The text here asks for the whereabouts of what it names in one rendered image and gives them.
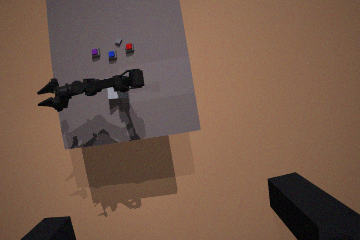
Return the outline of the purple button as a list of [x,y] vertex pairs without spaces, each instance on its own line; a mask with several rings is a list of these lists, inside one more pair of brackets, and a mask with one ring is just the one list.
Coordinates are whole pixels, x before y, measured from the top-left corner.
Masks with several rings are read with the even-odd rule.
[[94,48],[94,49],[91,49],[92,51],[92,57],[96,57],[96,56],[100,56],[100,48]]

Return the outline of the red button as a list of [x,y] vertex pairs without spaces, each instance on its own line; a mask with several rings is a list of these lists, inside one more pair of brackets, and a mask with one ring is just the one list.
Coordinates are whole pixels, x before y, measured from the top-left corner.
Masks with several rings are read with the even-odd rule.
[[129,51],[134,51],[134,45],[133,43],[126,43],[125,44],[125,47],[126,47],[126,51],[129,52]]

